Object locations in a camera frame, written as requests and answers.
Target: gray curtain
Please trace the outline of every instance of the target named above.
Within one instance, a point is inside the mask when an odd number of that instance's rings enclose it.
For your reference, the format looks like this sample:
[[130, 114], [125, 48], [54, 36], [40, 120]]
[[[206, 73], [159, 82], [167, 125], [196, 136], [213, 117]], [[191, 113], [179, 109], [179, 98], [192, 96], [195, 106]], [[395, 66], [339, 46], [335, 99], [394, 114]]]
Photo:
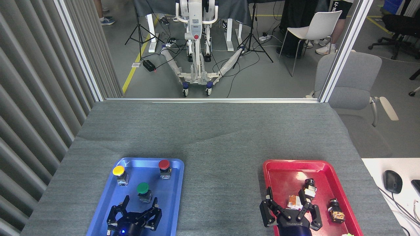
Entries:
[[[102, 97], [121, 97], [93, 2], [66, 4]], [[95, 102], [76, 54], [54, 1], [0, 1], [0, 235], [23, 229]]]

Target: tripod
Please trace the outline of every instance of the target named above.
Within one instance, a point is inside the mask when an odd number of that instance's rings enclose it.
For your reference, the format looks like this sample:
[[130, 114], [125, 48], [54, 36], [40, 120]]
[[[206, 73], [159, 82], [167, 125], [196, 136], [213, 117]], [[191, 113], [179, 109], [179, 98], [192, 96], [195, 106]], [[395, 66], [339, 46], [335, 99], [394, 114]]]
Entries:
[[[243, 40], [243, 42], [241, 44], [239, 44], [238, 48], [240, 48], [241, 46], [244, 46], [244, 51], [242, 52], [242, 54], [246, 53], [246, 52], [264, 52], [267, 57], [271, 60], [272, 63], [273, 60], [271, 59], [271, 57], [268, 55], [268, 53], [264, 50], [264, 48], [261, 46], [260, 42], [258, 41], [258, 39], [254, 36], [253, 31], [254, 31], [254, 19], [255, 19], [255, 6], [257, 5], [256, 2], [254, 2], [254, 6], [252, 7], [252, 23], [251, 23], [251, 32], [249, 32], [249, 35]], [[251, 41], [252, 38], [255, 39], [255, 41], [257, 41], [258, 46], [262, 49], [262, 51], [260, 50], [255, 50], [251, 48]]]
[[[136, 12], [137, 25], [134, 28], [134, 30], [131, 32], [130, 37], [127, 39], [127, 41], [126, 41], [126, 43], [124, 45], [126, 45], [130, 39], [138, 42], [139, 43], [139, 51], [140, 51], [140, 61], [141, 61], [142, 60], [142, 45], [144, 43], [147, 43], [148, 41], [150, 41], [150, 40], [152, 40], [154, 38], [156, 38], [157, 40], [161, 41], [163, 44], [165, 44], [165, 42], [162, 41], [161, 39], [159, 39], [159, 37], [157, 37], [157, 35], [152, 34], [147, 28], [143, 27], [142, 24], [140, 24], [139, 15], [137, 14], [136, 6], [134, 6], [134, 11]], [[138, 29], [138, 32], [139, 32], [139, 40], [137, 40], [135, 38], [132, 38], [132, 36], [133, 36], [134, 32], [136, 31], [136, 29]], [[143, 35], [142, 35], [142, 30], [141, 29], [144, 29], [145, 31], [147, 31], [150, 34], [150, 39], [143, 41]]]

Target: black office chair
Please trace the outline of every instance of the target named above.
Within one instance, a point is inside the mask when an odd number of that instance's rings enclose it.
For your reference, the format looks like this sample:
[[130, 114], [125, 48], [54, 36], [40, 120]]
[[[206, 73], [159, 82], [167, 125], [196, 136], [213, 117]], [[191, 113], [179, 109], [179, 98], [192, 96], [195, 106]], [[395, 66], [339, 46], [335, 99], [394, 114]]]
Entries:
[[[368, 49], [373, 49], [373, 46], [377, 45], [395, 45], [393, 50], [392, 60], [395, 60], [398, 56], [398, 51], [401, 46], [410, 46], [410, 42], [403, 42], [404, 36], [414, 36], [418, 38], [420, 36], [420, 9], [417, 10], [414, 17], [404, 16], [405, 10], [410, 4], [411, 0], [406, 0], [400, 15], [385, 15], [382, 17], [382, 21], [385, 24], [385, 28], [390, 32], [394, 32], [392, 38], [382, 37], [378, 39], [377, 43], [373, 43]], [[420, 54], [417, 51], [415, 58], [419, 59]]]

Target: black shorts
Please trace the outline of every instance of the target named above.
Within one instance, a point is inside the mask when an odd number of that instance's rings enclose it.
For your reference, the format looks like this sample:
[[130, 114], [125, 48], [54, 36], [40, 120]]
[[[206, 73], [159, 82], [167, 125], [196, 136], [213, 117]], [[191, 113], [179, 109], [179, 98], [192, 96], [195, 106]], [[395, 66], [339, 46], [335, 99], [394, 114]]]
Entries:
[[331, 6], [331, 11], [339, 11], [342, 10], [339, 19], [345, 19], [347, 14], [349, 13], [350, 8], [352, 7], [353, 3], [349, 3], [343, 0], [333, 1], [333, 5]]

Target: table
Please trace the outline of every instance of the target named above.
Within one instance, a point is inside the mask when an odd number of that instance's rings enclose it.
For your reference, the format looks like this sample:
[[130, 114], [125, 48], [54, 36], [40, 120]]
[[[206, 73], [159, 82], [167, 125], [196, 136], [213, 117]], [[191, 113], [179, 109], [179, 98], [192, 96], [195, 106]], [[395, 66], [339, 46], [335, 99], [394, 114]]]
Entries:
[[[386, 191], [383, 186], [383, 173], [386, 170], [393, 170], [401, 176], [402, 190], [401, 193], [394, 194], [394, 198], [401, 206], [407, 209], [408, 212], [413, 214], [414, 201], [419, 201], [420, 196], [410, 182], [412, 179], [420, 179], [420, 173], [418, 171], [420, 158], [364, 158], [362, 160], [365, 163], [370, 175], [373, 177], [376, 185], [383, 189], [389, 196], [391, 193]], [[397, 209], [392, 200], [385, 195], [383, 195], [383, 197], [390, 209], [393, 211], [400, 225], [406, 228], [410, 232], [411, 236], [420, 236], [420, 228], [415, 226], [405, 217], [402, 217], [402, 215], [398, 213], [400, 211]]]
[[94, 105], [21, 236], [84, 236], [123, 157], [184, 162], [178, 236], [272, 236], [259, 210], [267, 159], [329, 162], [365, 235], [404, 235], [326, 103], [107, 100]]

